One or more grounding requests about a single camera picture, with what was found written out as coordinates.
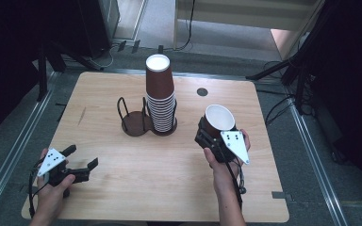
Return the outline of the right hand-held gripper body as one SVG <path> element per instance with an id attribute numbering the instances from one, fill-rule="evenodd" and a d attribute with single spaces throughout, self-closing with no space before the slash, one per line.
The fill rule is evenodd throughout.
<path id="1" fill-rule="evenodd" d="M 219 163 L 235 159 L 244 164 L 250 163 L 244 135 L 238 130 L 220 131 L 216 137 L 212 137 L 208 132 L 199 129 L 195 141 L 200 147 L 209 148 Z"/>

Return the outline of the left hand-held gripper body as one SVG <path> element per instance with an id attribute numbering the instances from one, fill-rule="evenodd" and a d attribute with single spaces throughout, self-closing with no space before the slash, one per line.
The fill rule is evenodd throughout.
<path id="1" fill-rule="evenodd" d="M 42 177 L 44 182 L 51 186 L 59 185 L 70 174 L 75 176 L 74 184 L 87 182 L 91 173 L 89 169 L 68 169 L 66 167 L 68 156 L 65 157 L 61 152 L 54 148 L 48 150 L 48 153 L 43 158 L 38 176 Z"/>

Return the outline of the single brown paper cup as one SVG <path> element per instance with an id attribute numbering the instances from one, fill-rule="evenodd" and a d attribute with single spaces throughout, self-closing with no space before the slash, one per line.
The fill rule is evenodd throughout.
<path id="1" fill-rule="evenodd" d="M 218 138 L 223 131 L 231 131 L 236 121 L 231 111 L 223 105 L 209 105 L 205 115 L 206 131 L 211 137 Z"/>

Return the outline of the dark double cup holder rack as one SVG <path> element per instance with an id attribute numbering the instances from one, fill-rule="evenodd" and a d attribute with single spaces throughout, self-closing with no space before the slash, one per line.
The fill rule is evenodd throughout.
<path id="1" fill-rule="evenodd" d="M 122 129 L 131 137 L 140 137 L 148 131 L 151 131 L 157 136 L 169 136 L 177 128 L 175 109 L 176 107 L 173 108 L 171 125 L 167 126 L 164 131 L 159 131 L 155 128 L 150 108 L 145 97 L 142 98 L 142 109 L 140 111 L 129 112 L 124 97 L 120 97 L 117 101 L 117 111 L 121 119 Z"/>

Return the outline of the stack of brown paper cups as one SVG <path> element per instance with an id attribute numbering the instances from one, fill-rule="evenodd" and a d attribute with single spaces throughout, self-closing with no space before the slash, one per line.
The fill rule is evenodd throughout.
<path id="1" fill-rule="evenodd" d="M 170 60 L 162 55 L 149 56 L 146 66 L 146 97 L 154 129 L 168 133 L 175 125 L 176 99 Z"/>

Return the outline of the person's right hand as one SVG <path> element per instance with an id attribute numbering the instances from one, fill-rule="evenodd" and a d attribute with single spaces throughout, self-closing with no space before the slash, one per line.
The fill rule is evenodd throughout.
<path id="1" fill-rule="evenodd" d="M 234 188 L 234 180 L 240 175 L 244 164 L 239 158 L 231 162 L 219 163 L 209 148 L 204 148 L 208 165 L 213 169 L 214 187 L 216 191 Z"/>

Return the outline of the person's left hand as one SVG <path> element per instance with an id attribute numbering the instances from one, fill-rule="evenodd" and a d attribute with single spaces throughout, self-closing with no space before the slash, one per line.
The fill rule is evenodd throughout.
<path id="1" fill-rule="evenodd" d="M 46 184 L 42 177 L 39 177 L 37 179 L 37 185 L 40 189 L 38 193 L 37 212 L 44 214 L 60 212 L 63 204 L 63 193 L 72 185 L 74 179 L 75 176 L 70 174 L 66 176 L 59 185 L 51 186 Z"/>

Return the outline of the black metal stand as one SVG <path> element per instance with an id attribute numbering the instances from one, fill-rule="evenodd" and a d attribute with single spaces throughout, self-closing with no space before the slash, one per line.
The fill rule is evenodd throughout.
<path id="1" fill-rule="evenodd" d="M 318 35 L 321 33 L 321 30 L 326 24 L 329 16 L 332 14 L 332 7 L 329 7 L 328 1 L 333 0 L 321 0 L 321 4 L 317 7 L 317 12 L 315 13 L 315 16 L 317 17 L 316 22 L 302 46 L 293 56 L 277 63 L 275 66 L 272 66 L 261 73 L 246 76 L 247 80 L 256 81 L 286 68 L 281 77 L 281 82 L 284 86 L 290 86 L 294 80 L 297 80 L 297 89 L 294 99 L 295 108 L 300 114 L 303 114 L 304 112 L 304 81 L 309 75 L 308 59 L 311 57 L 311 52 L 314 50 L 314 43 L 318 40 Z"/>
<path id="2" fill-rule="evenodd" d="M 88 62 L 81 55 L 64 47 L 63 45 L 50 40 L 43 40 L 38 49 L 38 75 L 39 75 L 39 96 L 37 101 L 40 102 L 48 92 L 48 79 L 46 73 L 46 61 L 52 65 L 56 72 L 64 72 L 66 64 L 62 58 L 62 54 L 67 55 L 79 64 L 92 71 L 102 71 L 102 66 L 95 66 Z"/>

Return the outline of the black curtain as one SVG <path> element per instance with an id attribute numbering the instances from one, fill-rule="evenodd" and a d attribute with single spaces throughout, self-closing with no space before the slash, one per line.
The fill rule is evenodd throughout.
<path id="1" fill-rule="evenodd" d="M 362 0 L 328 0 L 333 9 L 311 56 L 318 94 L 341 136 L 334 147 L 362 170 Z"/>
<path id="2" fill-rule="evenodd" d="M 71 0 L 0 0 L 0 124 L 41 82 L 33 62 L 46 56 L 58 65 L 59 21 Z"/>

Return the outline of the dark cabinet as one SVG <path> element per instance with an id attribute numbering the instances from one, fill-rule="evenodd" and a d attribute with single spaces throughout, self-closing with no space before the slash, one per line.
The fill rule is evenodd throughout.
<path id="1" fill-rule="evenodd" d="M 111 47 L 120 20 L 117 0 L 77 0 L 88 57 L 97 58 Z"/>

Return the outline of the metal floor rail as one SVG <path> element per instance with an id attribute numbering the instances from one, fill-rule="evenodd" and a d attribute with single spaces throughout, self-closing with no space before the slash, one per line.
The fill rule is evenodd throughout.
<path id="1" fill-rule="evenodd" d="M 345 214 L 337 197 L 337 193 L 334 190 L 328 174 L 321 162 L 316 145 L 313 141 L 312 136 L 309 133 L 304 118 L 299 114 L 295 106 L 291 109 L 291 114 L 301 136 L 310 165 L 314 171 L 319 187 L 321 189 L 321 194 L 324 198 L 325 204 L 330 213 L 331 219 L 334 222 L 334 225 L 349 226 L 348 220 L 345 217 Z"/>
<path id="2" fill-rule="evenodd" d="M 34 104 L 32 111 L 25 122 L 25 125 L 9 149 L 7 156 L 0 167 L 0 196 L 8 182 L 11 173 L 14 171 L 15 166 L 20 160 L 27 142 L 31 138 L 31 135 L 40 121 L 40 118 L 52 97 L 56 82 L 60 76 L 61 73 L 59 72 L 52 72 L 48 75 L 47 93 L 39 102 Z"/>

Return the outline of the grey metal bracket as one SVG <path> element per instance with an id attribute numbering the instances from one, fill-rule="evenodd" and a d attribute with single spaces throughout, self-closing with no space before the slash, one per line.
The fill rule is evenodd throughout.
<path id="1" fill-rule="evenodd" d="M 291 194 L 288 194 L 288 193 L 286 193 L 286 192 L 273 191 L 273 192 L 271 193 L 271 195 L 272 195 L 272 197 L 273 197 L 274 199 L 283 199 L 283 200 L 285 200 L 286 202 L 293 202 L 293 201 L 294 201 L 292 195 L 291 195 Z"/>

